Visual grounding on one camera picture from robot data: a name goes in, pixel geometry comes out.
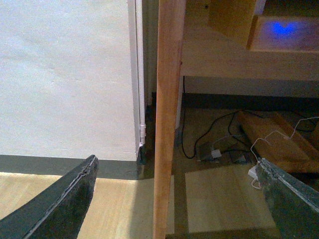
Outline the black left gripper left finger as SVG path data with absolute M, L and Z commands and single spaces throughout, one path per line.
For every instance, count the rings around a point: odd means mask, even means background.
M 98 158 L 89 156 L 0 221 L 2 239 L 75 239 L 91 204 Z

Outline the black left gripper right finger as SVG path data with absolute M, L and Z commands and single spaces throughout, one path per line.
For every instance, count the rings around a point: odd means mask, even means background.
M 319 237 L 319 193 L 265 158 L 256 173 L 283 239 Z

